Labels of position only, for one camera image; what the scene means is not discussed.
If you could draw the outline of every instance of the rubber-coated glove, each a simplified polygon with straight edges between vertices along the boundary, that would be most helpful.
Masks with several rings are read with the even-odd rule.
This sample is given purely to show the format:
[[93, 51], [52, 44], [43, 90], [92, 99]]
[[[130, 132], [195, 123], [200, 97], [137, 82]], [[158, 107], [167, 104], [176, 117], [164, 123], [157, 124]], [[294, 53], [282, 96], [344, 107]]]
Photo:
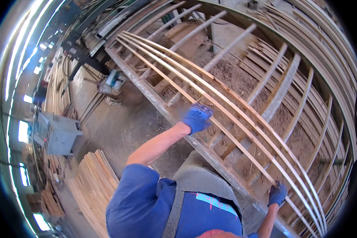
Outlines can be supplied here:
[[182, 120], [190, 127], [190, 134], [192, 135], [198, 131], [202, 131], [211, 125], [209, 118], [213, 115], [213, 110], [206, 106], [200, 105], [198, 102], [192, 104], [185, 118]]
[[286, 186], [283, 183], [276, 181], [276, 187], [274, 185], [271, 186], [267, 207], [269, 207], [273, 203], [277, 203], [280, 206], [280, 204], [282, 204], [286, 196], [287, 196]]

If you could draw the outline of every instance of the gray machine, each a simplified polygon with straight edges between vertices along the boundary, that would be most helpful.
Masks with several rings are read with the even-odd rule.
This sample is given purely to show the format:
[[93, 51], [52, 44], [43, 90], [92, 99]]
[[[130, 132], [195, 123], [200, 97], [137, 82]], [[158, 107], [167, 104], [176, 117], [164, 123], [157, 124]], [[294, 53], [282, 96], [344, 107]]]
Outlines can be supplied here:
[[77, 136], [77, 120], [59, 115], [39, 112], [35, 123], [34, 141], [45, 148], [47, 155], [73, 155], [71, 148]]

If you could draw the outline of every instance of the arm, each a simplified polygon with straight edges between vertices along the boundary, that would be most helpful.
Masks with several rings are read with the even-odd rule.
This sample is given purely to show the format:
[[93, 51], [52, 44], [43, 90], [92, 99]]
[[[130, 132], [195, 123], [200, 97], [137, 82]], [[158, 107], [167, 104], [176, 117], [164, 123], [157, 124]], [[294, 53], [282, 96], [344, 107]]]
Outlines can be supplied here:
[[279, 211], [279, 205], [283, 202], [286, 196], [286, 186], [283, 183], [276, 181], [276, 187], [274, 185], [271, 186], [267, 205], [267, 215], [257, 230], [258, 238], [270, 237], [276, 219], [276, 214]]
[[143, 164], [148, 166], [158, 159], [171, 145], [190, 134], [190, 127], [182, 121], [171, 129], [145, 142], [127, 160], [127, 164]]
[[210, 122], [207, 120], [212, 115], [213, 111], [209, 107], [198, 103], [193, 104], [182, 121], [140, 146], [128, 157], [126, 165], [143, 164], [148, 166], [152, 164], [181, 138], [209, 127]]

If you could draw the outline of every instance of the worker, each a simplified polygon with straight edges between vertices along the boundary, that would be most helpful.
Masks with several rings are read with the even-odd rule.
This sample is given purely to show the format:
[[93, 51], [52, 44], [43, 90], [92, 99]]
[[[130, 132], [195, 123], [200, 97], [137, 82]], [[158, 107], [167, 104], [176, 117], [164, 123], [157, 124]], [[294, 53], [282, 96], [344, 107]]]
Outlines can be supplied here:
[[[173, 180], [159, 179], [159, 174], [148, 167], [181, 138], [210, 126], [212, 114], [209, 107], [193, 104], [182, 121], [128, 157], [106, 210], [110, 238], [246, 237], [241, 208], [232, 188], [196, 150]], [[271, 187], [267, 215], [257, 232], [247, 237], [269, 238], [286, 195], [282, 183]]]

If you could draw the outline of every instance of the window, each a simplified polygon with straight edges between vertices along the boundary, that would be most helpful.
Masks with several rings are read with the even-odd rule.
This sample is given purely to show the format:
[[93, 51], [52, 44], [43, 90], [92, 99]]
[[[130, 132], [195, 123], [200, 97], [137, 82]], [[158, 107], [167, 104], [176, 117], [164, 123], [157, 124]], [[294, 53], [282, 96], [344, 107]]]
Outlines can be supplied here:
[[46, 223], [44, 217], [41, 214], [34, 213], [33, 216], [42, 231], [50, 230], [48, 223]]
[[35, 70], [33, 71], [33, 73], [39, 74], [40, 71], [41, 71], [41, 68], [36, 66]]
[[28, 170], [24, 167], [20, 167], [21, 181], [24, 186], [30, 186]]
[[19, 122], [19, 141], [28, 143], [28, 123], [25, 121]]
[[24, 95], [24, 102], [29, 102], [29, 103], [32, 103], [33, 102], [33, 98], [32, 97], [29, 97], [28, 95]]

